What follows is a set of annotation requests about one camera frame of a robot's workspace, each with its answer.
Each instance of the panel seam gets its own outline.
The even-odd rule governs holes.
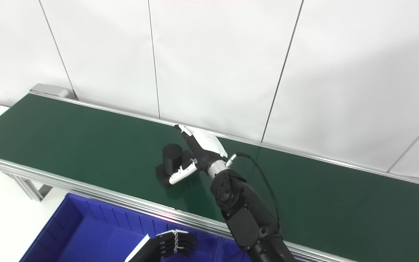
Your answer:
[[[418,142],[419,140],[419,135],[414,139],[414,141],[412,142],[412,144],[410,144],[407,149],[405,149],[405,151],[399,156],[399,158],[397,158],[397,160],[392,164],[391,167],[389,167],[389,169],[386,171],[387,173],[390,173],[392,168],[394,168],[396,166],[397,163],[400,162],[400,160],[406,155],[406,153],[408,153],[408,151],[410,149],[412,149],[412,147]]]
[[[284,64],[282,65],[281,75],[279,76],[278,85],[276,86],[276,91],[274,92],[274,97],[272,99],[271,108],[269,109],[268,119],[266,120],[266,125],[264,126],[263,136],[261,136],[261,143],[264,140],[264,136],[266,134],[266,129],[268,128],[268,123],[269,123],[269,119],[271,117],[272,108],[274,106],[274,101],[276,100],[276,96],[278,94],[279,84],[281,83],[282,74],[284,73],[284,68],[286,67],[287,56],[289,55],[289,52],[291,50],[292,40],[294,39],[294,34],[295,34],[295,30],[296,30],[296,27],[297,27],[297,24],[298,24],[298,19],[300,18],[300,13],[302,11],[303,2],[304,2],[304,0],[302,0],[302,2],[300,4],[300,8],[298,9],[298,14],[297,14],[297,18],[295,20],[294,30],[292,31],[292,36],[291,36],[291,40],[289,42],[289,47],[287,48],[286,58],[284,58]]]
[[[153,50],[153,66],[155,68],[155,85],[156,85],[156,101],[158,102],[158,118],[161,119],[161,111],[159,108],[158,77],[156,76],[155,43],[153,41],[153,28],[151,26],[151,8],[150,8],[149,0],[148,0],[148,15],[150,18],[151,48]]]
[[[53,30],[51,29],[51,25],[49,24],[48,17],[46,16],[45,8],[43,8],[41,0],[38,0],[38,2],[40,3],[40,7],[41,7],[41,10],[43,11],[43,15],[45,16],[45,20],[46,20],[46,24],[48,25],[49,32],[51,33],[51,36],[53,37],[53,41],[55,42],[56,50],[58,51],[58,55],[61,59],[61,63],[63,63],[65,75],[67,76],[67,79],[69,80],[69,84],[70,84],[70,88],[72,89],[73,96],[75,97],[75,99],[78,100],[79,97],[77,96],[77,94],[75,93],[75,90],[73,89],[72,81],[70,80],[69,73],[67,72],[67,68],[65,67],[63,56],[61,55],[61,52],[59,51],[58,43],[56,42],[55,35],[53,34]]]

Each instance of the green conveyor belt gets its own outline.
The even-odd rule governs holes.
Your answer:
[[[221,139],[251,154],[280,204],[286,240],[359,262],[419,261],[419,185]],[[0,117],[0,159],[221,221],[201,173],[164,189],[161,149],[187,148],[171,126],[29,94]],[[246,159],[232,166],[271,210]]]

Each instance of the black cylinder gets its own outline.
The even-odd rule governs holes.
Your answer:
[[[182,147],[178,144],[168,144],[163,148],[164,171],[169,176],[182,165]]]

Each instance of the black robotic arm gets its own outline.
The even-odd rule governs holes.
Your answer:
[[[163,149],[163,164],[156,168],[163,185],[172,186],[196,170],[206,172],[213,179],[210,191],[232,236],[252,262],[295,262],[278,222],[246,180],[230,168],[235,155],[227,159],[219,140],[208,131],[176,128],[192,152],[182,152],[176,144]]]

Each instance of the blue plastic bin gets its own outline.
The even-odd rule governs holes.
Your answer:
[[[104,202],[67,194],[22,257],[22,262],[123,262],[145,234],[181,229],[196,235],[191,257],[174,254],[164,262],[220,262],[240,249],[234,241],[182,227]],[[242,253],[231,262],[249,262]]]

